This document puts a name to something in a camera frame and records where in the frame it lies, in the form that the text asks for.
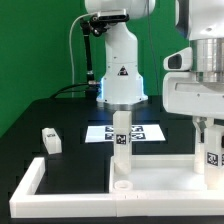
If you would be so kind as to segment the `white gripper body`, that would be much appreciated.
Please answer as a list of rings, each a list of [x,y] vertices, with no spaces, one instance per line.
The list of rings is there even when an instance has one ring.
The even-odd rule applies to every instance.
[[[224,120],[224,49],[187,47],[163,61],[163,106],[169,113]]]

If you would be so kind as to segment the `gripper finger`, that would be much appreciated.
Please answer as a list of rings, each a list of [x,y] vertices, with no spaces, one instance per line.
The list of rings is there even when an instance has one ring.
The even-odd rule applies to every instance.
[[[192,119],[193,125],[195,127],[195,129],[199,132],[199,133],[203,133],[205,128],[206,128],[206,121],[207,119],[205,117],[196,117],[194,116]]]

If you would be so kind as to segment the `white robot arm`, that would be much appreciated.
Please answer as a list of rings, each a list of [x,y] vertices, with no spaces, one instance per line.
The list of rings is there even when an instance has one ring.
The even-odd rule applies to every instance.
[[[137,38],[129,19],[150,14],[156,0],[85,0],[93,33],[105,33],[106,74],[99,97],[108,104],[135,104],[143,96]],[[224,131],[224,0],[175,0],[175,28],[189,46],[163,61],[163,106],[190,115],[201,133]]]

